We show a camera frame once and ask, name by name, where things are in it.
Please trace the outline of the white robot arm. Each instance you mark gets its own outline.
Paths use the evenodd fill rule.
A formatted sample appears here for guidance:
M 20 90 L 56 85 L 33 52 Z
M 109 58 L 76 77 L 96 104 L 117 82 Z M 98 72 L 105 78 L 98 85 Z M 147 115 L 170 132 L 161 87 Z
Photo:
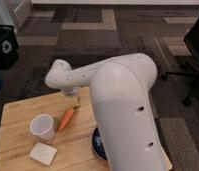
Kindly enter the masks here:
M 156 78 L 152 58 L 133 53 L 77 69 L 57 59 L 45 84 L 65 94 L 90 89 L 110 171 L 168 171 L 149 99 Z

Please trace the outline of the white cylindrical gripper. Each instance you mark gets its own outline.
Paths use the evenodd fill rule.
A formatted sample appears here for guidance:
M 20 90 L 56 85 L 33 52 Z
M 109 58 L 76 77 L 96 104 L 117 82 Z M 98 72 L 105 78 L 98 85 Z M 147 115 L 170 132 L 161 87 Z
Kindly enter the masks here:
M 71 102 L 77 102 L 76 106 L 80 106 L 80 96 L 75 96 L 78 93 L 78 89 L 76 87 L 72 87 L 72 88 L 64 88 L 62 89 L 62 92 L 68 96 L 68 99 Z

